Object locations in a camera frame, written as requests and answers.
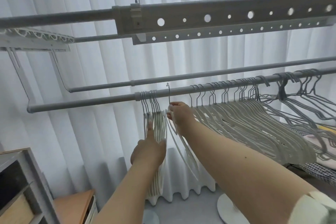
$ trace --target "wooden shelf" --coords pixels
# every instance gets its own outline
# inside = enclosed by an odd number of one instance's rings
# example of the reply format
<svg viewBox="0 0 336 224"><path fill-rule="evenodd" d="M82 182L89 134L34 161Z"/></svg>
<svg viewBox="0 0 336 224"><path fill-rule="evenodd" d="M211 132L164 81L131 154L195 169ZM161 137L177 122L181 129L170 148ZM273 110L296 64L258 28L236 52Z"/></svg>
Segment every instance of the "wooden shelf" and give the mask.
<svg viewBox="0 0 336 224"><path fill-rule="evenodd" d="M83 224L90 200L95 191L88 190L54 200L56 213L62 224Z"/></svg>

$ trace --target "metal rod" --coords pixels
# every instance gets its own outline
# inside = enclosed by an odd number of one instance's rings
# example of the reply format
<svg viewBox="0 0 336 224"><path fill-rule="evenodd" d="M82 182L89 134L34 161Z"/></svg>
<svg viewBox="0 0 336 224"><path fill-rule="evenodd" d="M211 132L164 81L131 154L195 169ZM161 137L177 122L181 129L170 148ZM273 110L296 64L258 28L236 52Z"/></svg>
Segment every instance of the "metal rod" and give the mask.
<svg viewBox="0 0 336 224"><path fill-rule="evenodd" d="M0 28L33 27L113 19L113 9L0 18Z"/></svg>
<svg viewBox="0 0 336 224"><path fill-rule="evenodd" d="M75 43L121 39L121 38L128 38L128 37L132 37L132 36L131 35L113 34L113 35L96 35L96 36L76 37L75 38Z"/></svg>
<svg viewBox="0 0 336 224"><path fill-rule="evenodd" d="M321 69L318 72L314 72L318 75L325 75L325 74L333 74L336 73L336 67L330 67ZM298 78L303 78L308 75L315 75L313 72L309 74L308 72L294 72L294 75L296 75ZM269 75L266 76L266 79L268 82L277 82L280 81L282 78L279 75ZM263 80L261 78L256 78L256 83L262 84ZM241 80L236 80L236 83L229 84L228 88L234 88L238 86L246 85L246 82ZM221 86L217 87L216 89L223 89L227 88L227 86ZM204 87L202 87L202 91L210 91L213 90L213 86L210 84L204 84ZM198 90L196 90L192 86L187 87L179 87L179 88L172 88L170 90L157 90L156 91L156 97L162 98L167 96L177 96L177 95L184 95L184 94L191 94L196 93ZM149 99L149 94L145 94L145 98ZM113 96L113 97L104 97L104 98L94 98L94 99L85 99L85 100L76 100L76 101L69 101L69 102L62 102L62 103L52 103L52 104L43 104L43 105L32 105L27 107L27 111L29 113L35 113L35 112L44 112L44 111L52 111L52 110L59 110L59 109L67 109L67 108L75 108L75 107L83 107L83 106L92 106L92 105L101 105L101 104L108 104L108 103L117 103L117 102L125 102L125 101L131 101L131 100L141 100L141 93L136 92L134 94L126 94L126 95L120 95L120 96Z"/></svg>
<svg viewBox="0 0 336 224"><path fill-rule="evenodd" d="M280 63L258 65L258 66L230 68L230 69L216 70L216 71L210 71L210 72L190 73L190 74L172 75L172 76L164 76L164 77L141 79L141 80L132 80L129 82L116 82L116 83L84 86L84 87L75 87L75 88L70 88L69 92L72 93L72 92L81 92L81 91L89 91L89 90L102 90L102 89L110 89L110 88L125 87L125 86L145 85L145 84L152 84L152 83L158 83L158 82L172 82L172 81L179 81L179 80L192 79L192 78L242 73L242 72L249 72L249 71L256 71L256 70L263 70L263 69L271 69L271 68L286 67L286 66L297 66L297 65L304 65L304 64L327 62L327 61L336 61L336 56L326 57L326 58L280 62Z"/></svg>

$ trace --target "white fan base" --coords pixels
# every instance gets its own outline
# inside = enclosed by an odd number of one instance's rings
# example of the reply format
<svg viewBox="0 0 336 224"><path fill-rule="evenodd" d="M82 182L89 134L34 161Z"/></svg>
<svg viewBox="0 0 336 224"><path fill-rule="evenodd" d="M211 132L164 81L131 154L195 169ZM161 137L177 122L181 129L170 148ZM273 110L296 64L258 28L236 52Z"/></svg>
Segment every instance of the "white fan base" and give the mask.
<svg viewBox="0 0 336 224"><path fill-rule="evenodd" d="M160 224L160 220L156 212L152 210L144 210L142 224Z"/></svg>
<svg viewBox="0 0 336 224"><path fill-rule="evenodd" d="M226 224L250 224L226 194L219 197L217 201L217 210L220 218Z"/></svg>

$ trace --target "white curtain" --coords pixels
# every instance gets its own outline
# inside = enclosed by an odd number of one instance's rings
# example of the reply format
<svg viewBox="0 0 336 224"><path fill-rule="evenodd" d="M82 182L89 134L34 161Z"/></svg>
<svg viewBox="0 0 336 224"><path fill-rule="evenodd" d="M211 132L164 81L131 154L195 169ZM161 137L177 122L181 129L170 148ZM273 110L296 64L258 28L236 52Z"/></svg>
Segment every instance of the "white curtain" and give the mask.
<svg viewBox="0 0 336 224"><path fill-rule="evenodd" d="M140 0L141 4L202 0ZM0 16L23 16L81 10L106 9L129 5L134 0L0 0ZM116 34L114 21L45 26L44 30L74 37ZM209 39L132 45L131 39L71 44L71 52L58 52L63 80L69 87L122 82L260 65L335 55L336 27L258 33ZM37 103L130 94L141 90L165 89L165 83L122 87L82 93L65 93L59 85L47 52L19 52ZM294 71L313 64L290 67ZM189 86L226 79L269 75L285 68L239 73L171 82L170 87ZM335 95L330 87L333 76L321 84L322 95ZM172 100L190 104L190 97ZM159 99L167 107L168 98ZM130 155L143 138L140 102L122 102L28 114L27 97L6 52L0 52L0 142L4 150L31 147L55 197L96 190L100 207L109 199L130 167ZM201 168L198 184L185 167L170 137L163 196L172 200L180 192L188 197L190 189L200 193L201 186L215 190L214 180Z"/></svg>

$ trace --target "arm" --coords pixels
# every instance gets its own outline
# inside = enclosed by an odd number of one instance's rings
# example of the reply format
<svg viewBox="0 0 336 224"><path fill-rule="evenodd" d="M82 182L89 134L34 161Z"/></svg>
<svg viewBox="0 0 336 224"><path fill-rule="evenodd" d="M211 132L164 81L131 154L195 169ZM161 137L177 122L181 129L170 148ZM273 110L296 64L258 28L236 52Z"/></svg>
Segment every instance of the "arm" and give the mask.
<svg viewBox="0 0 336 224"><path fill-rule="evenodd" d="M145 198L153 177L166 155L166 142L158 144L149 123L147 138L140 140L131 156L132 166L94 224L141 224Z"/></svg>
<svg viewBox="0 0 336 224"><path fill-rule="evenodd" d="M208 129L185 103L172 105L179 133L251 224L287 223L300 197L317 190L272 159Z"/></svg>

